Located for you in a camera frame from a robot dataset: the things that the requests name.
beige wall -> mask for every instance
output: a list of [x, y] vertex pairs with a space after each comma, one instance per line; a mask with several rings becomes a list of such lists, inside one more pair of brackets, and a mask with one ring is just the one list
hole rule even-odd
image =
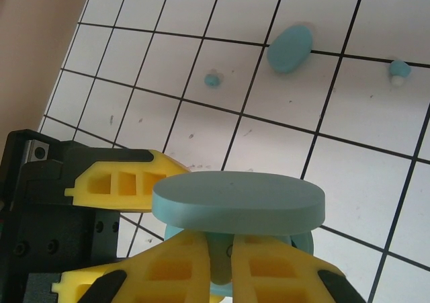
[[0, 0], [0, 157], [12, 130], [37, 130], [85, 0]]

black grid line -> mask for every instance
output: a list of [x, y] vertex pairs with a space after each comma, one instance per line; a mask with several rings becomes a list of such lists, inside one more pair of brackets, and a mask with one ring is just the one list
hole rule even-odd
[[[133, 85], [129, 85], [129, 84], [126, 84], [126, 83], [121, 83], [119, 81], [114, 81], [114, 80], [106, 79], [106, 78], [103, 78], [103, 77], [94, 77], [93, 75], [88, 75], [86, 73], [80, 73], [78, 71], [74, 71], [74, 70], [70, 70], [70, 69], [63, 69], [63, 71], [70, 72], [70, 73], [75, 73], [77, 75], [83, 75], [83, 76], [86, 76], [86, 77], [96, 78], [97, 80], [100, 80], [100, 81], [106, 81], [108, 83], [114, 83], [116, 85], [122, 85], [122, 86], [125, 86], [125, 87], [134, 88], [136, 90], [145, 91], [147, 93], [154, 93], [155, 95], [160, 95], [160, 96], [168, 97], [168, 98], [171, 98], [171, 99], [181, 100], [181, 98], [178, 97], [178, 96], [169, 95], [167, 93], [161, 93], [159, 91], [154, 91], [154, 90], [145, 89], [145, 88], [141, 88], [141, 87], [134, 87]], [[184, 102], [187, 102], [187, 103], [192, 103], [194, 105], [200, 105], [200, 106], [208, 107], [208, 108], [211, 108], [213, 110], [219, 110], [221, 112], [226, 112], [226, 113], [233, 114], [233, 115], [239, 115], [240, 114], [240, 112], [237, 112], [237, 111], [234, 111], [234, 110], [229, 110], [229, 109], [226, 109], [226, 108], [223, 108], [223, 107], [218, 107], [218, 106], [215, 106], [215, 105], [210, 105], [208, 103], [202, 103], [200, 101], [195, 101], [195, 100], [188, 99], [188, 98], [183, 98], [182, 100]], [[330, 140], [336, 140], [337, 142], [343, 142], [345, 144], [350, 144], [350, 145], [353, 145], [353, 146], [358, 146], [358, 147], [366, 148], [366, 149], [369, 149], [369, 150], [374, 150], [374, 151], [379, 152], [379, 153], [384, 153], [384, 154], [387, 154], [387, 155], [392, 155], [394, 157], [400, 157], [402, 159], [411, 160], [412, 157], [413, 157], [412, 155], [407, 155], [407, 154], [404, 154], [404, 153], [395, 152], [393, 150], [387, 150], [385, 148], [380, 148], [380, 147], [372, 146], [372, 145], [369, 145], [369, 144], [364, 144], [364, 143], [356, 142], [354, 140], [348, 140], [346, 138], [341, 138], [341, 137], [333, 136], [333, 135], [330, 135], [330, 134], [325, 134], [325, 133], [321, 133], [321, 132], [315, 132], [314, 130], [309, 130], [307, 128], [301, 128], [299, 126], [294, 126], [294, 125], [290, 125], [290, 124], [287, 124], [287, 123], [277, 122], [275, 120], [269, 120], [267, 118], [262, 118], [262, 117], [254, 116], [254, 115], [251, 115], [251, 114], [244, 113], [243, 117], [249, 118], [249, 119], [252, 119], [252, 120], [259, 120], [260, 122], [265, 122], [265, 123], [272, 124], [272, 125], [275, 125], [275, 126], [281, 126], [281, 127], [284, 127], [284, 128], [289, 128], [291, 130], [297, 130], [299, 132], [303, 132], [303, 133], [307, 133], [307, 134], [318, 135], [320, 137], [328, 138]], [[426, 159], [417, 159], [417, 160], [418, 160], [418, 162], [430, 164], [430, 160], [426, 160]]]
[[376, 276], [375, 276], [374, 282], [372, 284], [372, 289], [370, 291], [368, 303], [372, 303], [374, 298], [375, 298], [375, 293], [376, 293], [376, 290], [378, 288], [378, 284], [379, 284], [379, 281], [381, 278], [382, 270], [384, 269], [385, 261], [386, 261], [388, 252], [390, 250], [390, 245], [391, 245], [394, 233], [396, 231], [398, 219], [400, 218], [400, 213], [402, 211], [403, 204], [404, 204], [404, 201], [406, 199], [409, 184], [411, 183], [411, 179], [413, 176], [415, 165], [417, 164], [419, 151], [421, 149], [421, 145], [423, 144], [425, 132], [426, 132], [427, 127], [429, 125], [429, 121], [430, 121], [430, 104], [429, 104], [429, 107], [427, 108], [427, 113], [425, 114], [425, 119], [423, 122], [423, 126], [421, 128], [421, 132], [420, 132], [419, 137], [418, 137], [418, 142], [417, 142], [417, 145], [415, 147], [415, 151], [414, 151], [414, 155], [413, 155], [413, 158], [411, 161], [411, 165], [409, 166], [408, 174], [406, 175], [406, 180], [405, 180], [404, 185], [403, 185], [402, 193], [400, 194], [400, 199], [398, 200], [397, 208], [396, 208], [396, 211], [394, 213], [394, 218], [392, 220], [392, 224], [390, 227], [390, 232], [388, 233], [388, 237], [387, 237], [387, 240], [385, 243], [384, 252], [382, 253], [382, 257], [381, 257], [381, 260], [380, 260], [380, 263], [378, 266], [378, 270], [376, 271]]
[[[248, 45], [248, 46], [264, 46], [264, 47], [270, 46], [270, 44], [268, 44], [268, 43], [231, 40], [231, 39], [226, 39], [226, 38], [215, 38], [215, 37], [205, 36], [205, 35], [196, 36], [193, 34], [183, 34], [183, 33], [175, 33], [175, 32], [164, 32], [164, 31], [156, 31], [156, 30], [127, 28], [127, 27], [122, 27], [122, 26], [107, 26], [104, 24], [95, 24], [95, 23], [87, 23], [87, 22], [79, 22], [79, 24], [85, 25], [85, 26], [95, 26], [95, 27], [99, 27], [99, 28], [110, 28], [110, 29], [114, 28], [114, 29], [119, 29], [119, 30], [128, 30], [128, 31], [154, 33], [154, 34], [164, 34], [164, 35], [168, 35], [168, 36], [181, 36], [184, 38], [194, 38], [194, 39], [201, 39], [201, 40], [237, 43], [237, 44], [244, 44], [244, 45]], [[389, 59], [389, 58], [377, 58], [377, 57], [373, 57], [373, 56], [360, 56], [360, 55], [356, 55], [356, 54], [347, 54], [347, 53], [342, 54], [342, 52], [330, 52], [330, 51], [322, 51], [322, 50], [312, 50], [311, 53], [322, 54], [325, 56], [337, 56], [337, 57], [342, 56], [343, 58], [382, 62], [382, 63], [391, 63], [393, 61], [393, 59]], [[427, 64], [427, 63], [413, 62], [413, 61], [405, 61], [405, 62], [412, 67], [430, 69], [430, 64]]]
[[104, 142], [110, 143], [110, 144], [112, 144], [113, 146], [118, 146], [118, 147], [120, 147], [120, 148], [127, 148], [127, 147], [125, 147], [125, 146], [123, 146], [123, 145], [120, 145], [120, 144], [114, 143], [114, 142], [113, 142], [113, 141], [111, 141], [111, 140], [108, 140], [108, 139], [106, 139], [106, 138], [104, 138], [104, 137], [98, 136], [98, 135], [96, 135], [96, 134], [94, 134], [94, 133], [91, 133], [91, 132], [89, 132], [89, 131], [87, 131], [87, 130], [83, 130], [82, 128], [78, 128], [78, 127], [76, 127], [76, 126], [70, 125], [69, 123], [63, 122], [62, 120], [59, 120], [59, 119], [57, 119], [57, 118], [53, 118], [53, 117], [51, 117], [51, 116], [49, 116], [49, 115], [44, 115], [44, 117], [45, 117], [45, 118], [48, 118], [48, 119], [50, 119], [50, 120], [54, 120], [55, 122], [58, 122], [58, 123], [60, 123], [60, 124], [62, 124], [62, 125], [65, 125], [65, 126], [67, 126], [67, 127], [73, 128], [74, 130], [77, 130], [78, 132], [86, 133], [86, 134], [88, 134], [88, 135], [90, 135], [90, 136], [92, 136], [92, 137], [94, 137], [94, 138], [98, 138], [99, 140], [102, 140], [102, 141], [104, 141]]
[[149, 230], [148, 228], [145, 228], [144, 226], [142, 226], [141, 224], [138, 224], [137, 222], [129, 219], [128, 217], [124, 216], [123, 214], [120, 214], [121, 218], [127, 220], [129, 223], [137, 226], [138, 228], [142, 229], [143, 231], [149, 233], [150, 235], [154, 236], [155, 238], [159, 239], [160, 241], [164, 241], [164, 238], [162, 236], [160, 236], [159, 234]]
[[[85, 2], [85, 6], [84, 6], [84, 8], [83, 8], [83, 10], [82, 10], [82, 13], [81, 13], [81, 16], [80, 16], [79, 21], [81, 21], [81, 20], [82, 20], [82, 18], [83, 18], [83, 16], [84, 16], [85, 12], [87, 11], [88, 2], [89, 2], [89, 0], [87, 0], [87, 1]], [[76, 30], [75, 30], [75, 34], [73, 35], [72, 41], [71, 41], [71, 43], [70, 43], [69, 50], [66, 52], [66, 54], [67, 54], [67, 55], [66, 55], [66, 58], [64, 59], [64, 62], [63, 62], [64, 67], [66, 67], [67, 61], [68, 61], [69, 56], [70, 56], [70, 52], [72, 51], [73, 44], [75, 43], [75, 39], [76, 39], [76, 37], [77, 37], [77, 35], [78, 35], [78, 32], [79, 32], [79, 28], [81, 27], [81, 24], [79, 24], [79, 23], [80, 23], [80, 22], [78, 22], [78, 25], [77, 25]], [[58, 85], [60, 84], [60, 81], [61, 81], [62, 72], [63, 72], [63, 68], [61, 67], [61, 68], [60, 68], [60, 73], [59, 73], [59, 75], [58, 75], [58, 80], [57, 80], [57, 82], [56, 82], [56, 84], [55, 84], [54, 91], [52, 92], [51, 100], [49, 101], [48, 108], [46, 109], [46, 114], [48, 114], [48, 113], [49, 113], [49, 110], [50, 110], [50, 108], [51, 108], [52, 101], [54, 100], [56, 90], [58, 89]], [[43, 123], [42, 123], [42, 125], [41, 125], [41, 127], [40, 127], [39, 131], [42, 131], [43, 126], [45, 125], [45, 121], [46, 121], [46, 119], [44, 118], [44, 119], [43, 119]]]
[[334, 88], [335, 83], [336, 83], [337, 75], [338, 75], [339, 70], [341, 68], [341, 64], [342, 64], [342, 60], [343, 60], [343, 55], [345, 54], [345, 51], [347, 49], [349, 37], [351, 36], [352, 29], [354, 27], [354, 21], [355, 21], [355, 19], [357, 17], [358, 9], [360, 7], [360, 3], [361, 3], [361, 0], [357, 0], [357, 4], [355, 4], [355, 9], [354, 9], [354, 12], [353, 12], [353, 15], [352, 15], [352, 18], [351, 18], [351, 22], [350, 22], [349, 27], [348, 27], [347, 35], [345, 36], [345, 41], [343, 42], [343, 46], [342, 46], [342, 50], [341, 50], [341, 55], [339, 56], [339, 59], [337, 61], [335, 73], [333, 74], [333, 78], [331, 79], [331, 84], [330, 84], [329, 92], [327, 93], [327, 97], [326, 97], [324, 105], [322, 107], [320, 119], [318, 121], [318, 124], [316, 125], [315, 135], [314, 135], [314, 138], [312, 139], [312, 143], [310, 144], [308, 156], [307, 156], [306, 161], [305, 161], [304, 166], [303, 166], [303, 171], [302, 171], [302, 174], [300, 176], [301, 179], [304, 179], [304, 176], [306, 175], [306, 171], [307, 171], [308, 166], [309, 166], [310, 158], [312, 157], [312, 154], [314, 152], [314, 147], [315, 147], [315, 144], [316, 144], [316, 139], [318, 138], [318, 134], [319, 134], [321, 126], [323, 124], [325, 112], [327, 111], [327, 108], [329, 106], [330, 97], [331, 97], [331, 94], [333, 92], [333, 88]]
[[[154, 30], [157, 29], [157, 26], [158, 26], [158, 24], [160, 22], [162, 14], [163, 14], [164, 7], [166, 6], [166, 2], [167, 2], [167, 0], [163, 1], [163, 5], [161, 6], [160, 13], [159, 13], [159, 16], [157, 18], [157, 22], [155, 23], [155, 26], [154, 26]], [[137, 85], [137, 82], [139, 80], [140, 73], [142, 72], [143, 64], [145, 63], [146, 57], [148, 56], [148, 51], [149, 51], [149, 48], [151, 47], [151, 43], [153, 43], [153, 39], [154, 39], [154, 33], [152, 33], [152, 35], [150, 36], [150, 40], [149, 40], [148, 46], [146, 47], [146, 51], [145, 51], [145, 54], [143, 56], [142, 63], [140, 64], [140, 68], [139, 68], [139, 71], [137, 73], [136, 80], [134, 81], [133, 86], [131, 86], [132, 92], [130, 94], [130, 97], [128, 98], [127, 105], [126, 105], [126, 108], [124, 110], [124, 113], [122, 114], [121, 122], [120, 122], [120, 125], [118, 126], [118, 130], [117, 130], [116, 135], [115, 135], [114, 143], [116, 143], [116, 141], [117, 141], [117, 139], [118, 139], [118, 137], [120, 135], [122, 124], [124, 123], [124, 120], [126, 118], [127, 110], [130, 107], [130, 103], [132, 101], [134, 92], [136, 91], [136, 85]], [[142, 220], [142, 217], [143, 217], [143, 214], [140, 214], [139, 224], [140, 224], [140, 221]], [[128, 252], [130, 252], [131, 249], [132, 249], [132, 247], [133, 247], [134, 239], [135, 239], [135, 237], [133, 237], [133, 239], [132, 239], [132, 241], [130, 243], [130, 248], [128, 249]]]
[[[116, 22], [118, 21], [118, 18], [120, 17], [121, 10], [122, 10], [122, 7], [124, 5], [124, 2], [125, 2], [125, 0], [122, 0], [120, 8], [119, 8], [118, 13], [117, 13], [116, 18], [115, 18], [114, 26], [116, 25]], [[106, 55], [106, 51], [108, 51], [109, 42], [110, 42], [110, 39], [112, 38], [112, 34], [114, 34], [114, 30], [115, 29], [112, 28], [112, 30], [111, 30], [111, 32], [109, 34], [109, 38], [107, 39], [106, 46], [105, 46], [105, 49], [103, 51], [103, 54], [101, 55], [100, 62], [99, 62], [99, 65], [97, 67], [97, 70], [95, 72], [95, 76], [94, 76], [93, 82], [91, 83], [91, 87], [89, 89], [87, 99], [85, 100], [85, 103], [83, 105], [83, 109], [82, 109], [82, 112], [81, 112], [81, 116], [79, 117], [79, 121], [78, 121], [77, 127], [79, 127], [79, 125], [80, 125], [80, 123], [82, 121], [83, 114], [85, 113], [85, 108], [87, 107], [89, 98], [91, 97], [91, 92], [93, 91], [93, 88], [94, 88], [95, 78], [97, 77], [97, 75], [98, 75], [98, 73], [100, 71], [100, 67], [101, 67], [101, 64], [103, 63], [103, 59], [104, 59], [104, 57]], [[75, 130], [75, 134], [73, 135], [73, 139], [75, 139], [76, 133], [77, 133], [77, 130]]]
[[[211, 10], [209, 18], [208, 18], [208, 23], [206, 24], [206, 27], [205, 27], [204, 32], [203, 32], [203, 38], [206, 35], [206, 33], [208, 32], [210, 21], [212, 20], [212, 16], [214, 15], [214, 11], [215, 11], [215, 7], [216, 7], [217, 2], [218, 2], [218, 0], [215, 0], [214, 4], [212, 6], [212, 10]], [[187, 92], [189, 80], [191, 79], [191, 76], [193, 75], [194, 67], [196, 66], [197, 59], [198, 59], [199, 54], [200, 54], [200, 50], [202, 49], [202, 46], [203, 46], [203, 42], [204, 42], [203, 38], [200, 40], [200, 45], [199, 45], [199, 47], [197, 49], [196, 57], [194, 58], [193, 64], [191, 65], [191, 70], [189, 71], [187, 82], [185, 84], [185, 87], [183, 88], [181, 99], [179, 100], [179, 104], [177, 106], [177, 109], [176, 109], [176, 112], [175, 112], [175, 116], [173, 116], [172, 125], [170, 126], [169, 133], [167, 134], [166, 142], [165, 142], [164, 147], [163, 147], [163, 153], [166, 151], [167, 145], [168, 145], [169, 140], [170, 140], [170, 136], [172, 135], [173, 127], [174, 127], [174, 125], [176, 123], [176, 119], [178, 117], [179, 110], [181, 109], [181, 106], [182, 106], [182, 103], [183, 103], [183, 100], [184, 100], [184, 97], [185, 97], [185, 93]]]
[[134, 229], [134, 233], [133, 233], [133, 237], [132, 237], [132, 241], [131, 241], [131, 243], [130, 243], [130, 246], [128, 247], [128, 250], [127, 250], [127, 257], [129, 257], [130, 256], [130, 252], [132, 251], [132, 246], [133, 246], [133, 243], [134, 243], [134, 239], [136, 239], [136, 235], [137, 235], [137, 232], [138, 232], [138, 230], [139, 230], [139, 225], [140, 225], [140, 222], [142, 221], [142, 214], [140, 214], [140, 216], [139, 216], [139, 220], [138, 220], [138, 222], [137, 222], [137, 225], [135, 225], [135, 224], [133, 224], [133, 225], [135, 225], [136, 226], [136, 228]]
[[[281, 1], [282, 0], [277, 0], [277, 2], [276, 2], [275, 10], [274, 10], [273, 15], [271, 17], [270, 25], [269, 25], [269, 28], [267, 29], [266, 37], [264, 39], [264, 45], [266, 45], [267, 41], [269, 40], [270, 32], [271, 32], [271, 29], [273, 27], [273, 23], [275, 22], [277, 11], [280, 8]], [[234, 140], [236, 138], [239, 126], [241, 125], [241, 120], [242, 120], [243, 114], [245, 112], [245, 108], [247, 106], [249, 95], [251, 94], [251, 89], [253, 88], [253, 85], [254, 85], [255, 77], [257, 76], [257, 72], [258, 72], [258, 68], [259, 68], [260, 63], [261, 63], [261, 59], [263, 58], [264, 50], [265, 50], [265, 47], [263, 46], [261, 48], [260, 55], [259, 55], [258, 60], [257, 60], [257, 64], [255, 65], [254, 73], [253, 73], [253, 76], [251, 78], [251, 82], [249, 83], [249, 87], [248, 87], [247, 94], [245, 96], [245, 100], [243, 101], [241, 113], [239, 114], [239, 118], [237, 119], [236, 126], [234, 127], [233, 135], [230, 139], [230, 143], [228, 144], [226, 155], [224, 157], [224, 161], [222, 162], [221, 171], [223, 171], [226, 167], [226, 164], [228, 161], [228, 156], [230, 155], [231, 149], [233, 147], [233, 143], [234, 143]]]
[[[57, 120], [56, 118], [53, 118], [53, 117], [50, 117], [50, 116], [47, 116], [47, 115], [45, 115], [45, 118], [48, 118], [48, 119], [54, 120], [54, 121], [56, 121], [56, 122], [58, 122], [58, 123], [60, 123], [60, 124], [63, 124], [63, 125], [65, 125], [65, 126], [68, 126], [68, 127], [71, 127], [71, 128], [75, 128], [75, 129], [77, 129], [77, 130], [78, 130], [78, 131], [80, 131], [80, 132], [84, 132], [84, 133], [86, 133], [86, 134], [88, 134], [88, 135], [91, 135], [92, 137], [95, 137], [95, 138], [98, 138], [98, 139], [103, 140], [103, 141], [105, 141], [105, 142], [109, 142], [109, 143], [112, 143], [112, 144], [113, 144], [113, 142], [112, 142], [112, 141], [110, 141], [110, 140], [107, 140], [107, 139], [105, 139], [105, 138], [103, 138], [103, 137], [100, 137], [100, 136], [98, 136], [98, 135], [96, 135], [96, 134], [90, 133], [90, 132], [88, 132], [88, 131], [86, 131], [86, 130], [82, 130], [82, 129], [80, 129], [80, 128], [76, 128], [76, 127], [74, 127], [73, 125], [67, 124], [66, 122], [63, 122], [63, 121], [61, 121], [61, 120]], [[126, 146], [122, 146], [122, 145], [120, 145], [120, 144], [115, 144], [115, 146], [118, 146], [118, 147], [120, 147], [120, 148], [127, 148]], [[149, 229], [145, 228], [144, 226], [141, 226], [140, 224], [137, 224], [137, 222], [135, 222], [135, 221], [133, 221], [133, 220], [129, 219], [128, 217], [125, 217], [125, 216], [123, 216], [123, 215], [121, 215], [121, 217], [122, 217], [122, 218], [124, 218], [125, 220], [127, 220], [129, 223], [131, 223], [131, 224], [133, 224], [133, 225], [135, 225], [135, 226], [137, 226], [137, 227], [139, 227], [139, 228], [143, 229], [145, 232], [147, 232], [147, 233], [149, 233], [149, 234], [151, 234], [151, 235], [155, 236], [156, 238], [158, 238], [158, 239], [160, 239], [160, 240], [163, 240], [162, 236], [160, 236], [160, 235], [158, 235], [157, 233], [155, 233], [155, 232], [153, 232], [153, 231], [151, 231], [151, 230], [149, 230]], [[375, 245], [373, 245], [373, 244], [371, 244], [371, 243], [368, 243], [367, 241], [363, 241], [363, 240], [361, 240], [361, 239], [359, 239], [359, 238], [356, 238], [356, 237], [354, 237], [354, 236], [351, 236], [351, 235], [349, 235], [349, 234], [345, 234], [344, 232], [341, 232], [341, 231], [339, 231], [339, 230], [333, 229], [333, 228], [328, 227], [328, 226], [325, 226], [325, 225], [320, 226], [320, 228], [321, 228], [321, 229], [323, 229], [323, 230], [325, 230], [325, 231], [331, 232], [331, 233], [333, 233], [333, 234], [335, 234], [335, 235], [337, 235], [337, 236], [341, 236], [341, 237], [346, 238], [346, 239], [348, 239], [348, 240], [350, 240], [350, 241], [353, 241], [353, 242], [355, 242], [355, 243], [358, 243], [358, 244], [360, 244], [360, 245], [363, 245], [363, 246], [365, 246], [365, 247], [368, 247], [368, 248], [370, 248], [370, 249], [373, 249], [373, 250], [375, 250], [375, 251], [379, 251], [379, 252], [381, 252], [381, 253], [383, 253], [383, 252], [384, 252], [384, 249], [383, 249], [383, 248], [381, 248], [381, 247], [375, 246]], [[426, 265], [424, 265], [424, 264], [422, 264], [422, 263], [419, 263], [419, 262], [417, 262], [417, 261], [413, 261], [412, 259], [406, 258], [406, 257], [404, 257], [404, 256], [402, 256], [402, 255], [399, 255], [399, 254], [396, 254], [396, 253], [393, 253], [393, 252], [390, 252], [390, 251], [388, 251], [388, 252], [386, 252], [386, 253], [387, 253], [387, 255], [388, 255], [388, 256], [395, 257], [395, 258], [397, 258], [397, 259], [400, 259], [401, 261], [404, 261], [404, 262], [406, 262], [406, 263], [409, 263], [409, 264], [411, 264], [411, 265], [414, 265], [414, 266], [416, 266], [416, 267], [418, 267], [418, 268], [424, 269], [424, 270], [426, 270], [426, 271], [430, 271], [430, 266], [426, 266]]]

white grid paper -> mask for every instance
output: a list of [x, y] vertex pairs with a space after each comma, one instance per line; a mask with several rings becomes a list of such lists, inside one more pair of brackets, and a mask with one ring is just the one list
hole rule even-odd
[[[430, 43], [424, 8], [423, 0], [88, 0], [42, 133], [155, 148], [193, 171], [314, 181], [329, 192], [316, 255], [338, 265], [368, 302], [406, 302], [409, 292], [411, 302], [426, 302], [430, 59], [414, 41]], [[288, 77], [270, 73], [265, 49], [300, 22], [314, 25], [320, 50]], [[223, 56], [230, 90], [209, 90], [204, 71], [222, 67]], [[395, 57], [413, 66], [404, 90], [393, 91], [386, 75]], [[123, 255], [163, 240], [164, 224], [152, 214], [122, 221], [121, 241], [130, 244]], [[421, 284], [399, 286], [394, 270]]]

screw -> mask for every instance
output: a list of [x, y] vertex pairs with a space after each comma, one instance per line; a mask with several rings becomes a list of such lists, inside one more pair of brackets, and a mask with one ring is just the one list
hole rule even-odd
[[42, 160], [45, 157], [45, 155], [46, 155], [46, 151], [43, 147], [37, 147], [34, 150], [34, 156], [39, 160]]
[[120, 224], [118, 223], [118, 221], [115, 221], [114, 224], [112, 225], [112, 231], [118, 232], [119, 229], [120, 229]]
[[95, 224], [95, 231], [102, 232], [104, 228], [103, 222], [99, 221], [97, 224]]
[[228, 257], [231, 257], [231, 254], [233, 252], [233, 245], [228, 246], [227, 250], [226, 250], [226, 254]]
[[23, 257], [28, 252], [28, 244], [25, 241], [18, 243], [14, 250], [13, 254], [18, 257]]
[[51, 255], [55, 254], [58, 251], [58, 245], [59, 245], [58, 240], [52, 239], [47, 246], [48, 253], [50, 253]]

blue clay blob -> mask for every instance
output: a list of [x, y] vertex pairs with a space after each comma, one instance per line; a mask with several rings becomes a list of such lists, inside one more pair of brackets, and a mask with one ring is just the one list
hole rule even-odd
[[291, 73], [308, 58], [312, 33], [306, 26], [292, 26], [282, 32], [267, 49], [267, 61], [274, 71]]
[[405, 61], [394, 60], [390, 64], [390, 75], [392, 76], [400, 76], [403, 78], [407, 78], [410, 75], [411, 71], [411, 66], [405, 63]]
[[204, 83], [206, 84], [206, 86], [216, 88], [221, 84], [221, 79], [217, 75], [208, 74], [204, 77]]

